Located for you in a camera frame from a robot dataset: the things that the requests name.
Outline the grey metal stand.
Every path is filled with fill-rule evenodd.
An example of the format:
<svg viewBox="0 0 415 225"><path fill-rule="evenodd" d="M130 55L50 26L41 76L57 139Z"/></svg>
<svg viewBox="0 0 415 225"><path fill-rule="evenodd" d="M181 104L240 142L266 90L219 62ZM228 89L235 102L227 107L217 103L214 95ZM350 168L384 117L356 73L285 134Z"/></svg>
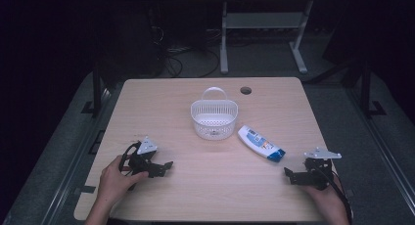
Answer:
<svg viewBox="0 0 415 225"><path fill-rule="evenodd" d="M229 72L226 45L228 29L296 29L298 35L294 41L289 42L289 46L299 72L306 74L307 68L300 53L300 44L312 6L313 1L310 0L305 4L302 12L231 13L228 11L227 3L224 2L221 14L220 72L222 74Z"/></svg>

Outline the white bottle with blue cap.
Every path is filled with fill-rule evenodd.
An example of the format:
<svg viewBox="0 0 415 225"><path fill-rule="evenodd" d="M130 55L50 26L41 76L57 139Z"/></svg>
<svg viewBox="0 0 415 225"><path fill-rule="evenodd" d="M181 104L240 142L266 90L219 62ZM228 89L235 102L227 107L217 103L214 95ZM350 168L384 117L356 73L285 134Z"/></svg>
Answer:
<svg viewBox="0 0 415 225"><path fill-rule="evenodd" d="M243 125L238 130L238 136L248 148L270 161L279 162L285 155L282 149L247 125Z"/></svg>

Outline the person's right hand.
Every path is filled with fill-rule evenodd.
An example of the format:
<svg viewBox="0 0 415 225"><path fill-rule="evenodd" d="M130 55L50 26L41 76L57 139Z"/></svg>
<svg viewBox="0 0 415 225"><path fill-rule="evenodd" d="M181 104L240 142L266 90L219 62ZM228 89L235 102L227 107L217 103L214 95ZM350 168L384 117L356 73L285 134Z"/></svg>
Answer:
<svg viewBox="0 0 415 225"><path fill-rule="evenodd" d="M346 215L346 208L332 186L322 191L311 186L301 186L300 188L312 198L318 211L326 221L331 214Z"/></svg>

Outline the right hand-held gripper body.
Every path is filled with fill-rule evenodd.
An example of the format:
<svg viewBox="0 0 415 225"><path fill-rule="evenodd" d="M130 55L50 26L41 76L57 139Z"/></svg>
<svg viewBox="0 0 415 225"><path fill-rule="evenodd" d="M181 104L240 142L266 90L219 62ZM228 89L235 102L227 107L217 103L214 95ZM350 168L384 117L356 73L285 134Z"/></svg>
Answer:
<svg viewBox="0 0 415 225"><path fill-rule="evenodd" d="M317 190L324 190L333 180L333 159L340 159L340 153L333 153L326 149L316 147L311 152L305 153L305 168L311 175L312 183Z"/></svg>

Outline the white plastic basket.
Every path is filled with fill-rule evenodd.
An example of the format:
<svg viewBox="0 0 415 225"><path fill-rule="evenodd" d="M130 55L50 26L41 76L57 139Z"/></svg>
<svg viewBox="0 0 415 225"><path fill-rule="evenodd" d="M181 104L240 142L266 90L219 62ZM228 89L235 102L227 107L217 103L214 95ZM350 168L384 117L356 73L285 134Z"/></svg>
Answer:
<svg viewBox="0 0 415 225"><path fill-rule="evenodd" d="M196 134L205 140L220 141L230 137L235 129L238 105L228 99L219 87L209 87L200 100L190 107Z"/></svg>

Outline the grey metal floor rail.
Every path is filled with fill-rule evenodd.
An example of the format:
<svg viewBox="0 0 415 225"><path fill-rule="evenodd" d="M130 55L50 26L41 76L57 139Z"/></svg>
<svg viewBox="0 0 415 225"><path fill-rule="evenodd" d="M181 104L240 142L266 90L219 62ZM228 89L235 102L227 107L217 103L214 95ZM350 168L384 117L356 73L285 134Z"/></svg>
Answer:
<svg viewBox="0 0 415 225"><path fill-rule="evenodd" d="M93 186L86 186L90 168L98 152L112 111L111 92L105 88L99 97L101 108L94 113L95 106L85 102L81 112L70 117L65 115L64 126L58 130L63 137L58 138L52 152L51 161L55 169L63 170L63 177L42 218L41 225L58 225L69 220L76 224L74 209L82 193L91 193Z"/></svg>
<svg viewBox="0 0 415 225"><path fill-rule="evenodd" d="M379 128L375 124L372 116L370 114L367 114L360 107L356 93L350 89L347 89L346 93L347 96L351 99L354 107L358 111L358 115L363 120L372 139L376 143L378 152L380 153L380 156L383 162L385 163L396 187L398 188L412 215L415 217L415 189L412 187L410 181L402 171L395 157L393 156L388 143L379 131Z"/></svg>

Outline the black metal post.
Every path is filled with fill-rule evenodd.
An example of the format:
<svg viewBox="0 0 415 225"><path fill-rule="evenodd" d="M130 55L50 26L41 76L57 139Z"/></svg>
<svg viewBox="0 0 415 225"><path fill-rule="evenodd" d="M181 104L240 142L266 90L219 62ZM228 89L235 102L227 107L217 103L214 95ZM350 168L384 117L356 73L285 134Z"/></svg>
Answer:
<svg viewBox="0 0 415 225"><path fill-rule="evenodd" d="M363 114L371 119L374 115L386 115L386 111L378 101L370 99L371 69L365 62L361 70L360 108Z"/></svg>

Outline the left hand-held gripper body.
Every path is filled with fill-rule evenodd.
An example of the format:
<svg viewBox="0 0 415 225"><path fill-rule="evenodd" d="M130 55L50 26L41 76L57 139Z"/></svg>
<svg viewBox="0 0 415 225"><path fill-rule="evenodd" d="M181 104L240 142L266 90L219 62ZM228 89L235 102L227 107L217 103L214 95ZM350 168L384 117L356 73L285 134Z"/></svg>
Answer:
<svg viewBox="0 0 415 225"><path fill-rule="evenodd" d="M146 137L142 142L133 144L132 147L135 151L131 154L128 162L132 172L150 172L155 166L155 164L152 163L152 157L157 152L158 147L148 137Z"/></svg>

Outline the person's left hand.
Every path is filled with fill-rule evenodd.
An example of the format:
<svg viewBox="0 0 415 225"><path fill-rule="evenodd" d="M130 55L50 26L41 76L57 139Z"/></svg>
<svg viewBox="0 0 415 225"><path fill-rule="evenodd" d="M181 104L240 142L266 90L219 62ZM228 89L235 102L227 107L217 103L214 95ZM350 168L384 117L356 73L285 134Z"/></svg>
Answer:
<svg viewBox="0 0 415 225"><path fill-rule="evenodd" d="M123 175L118 168L120 162L121 156L117 156L102 171L97 196L100 205L113 206L131 186L148 177L147 171L132 176Z"/></svg>

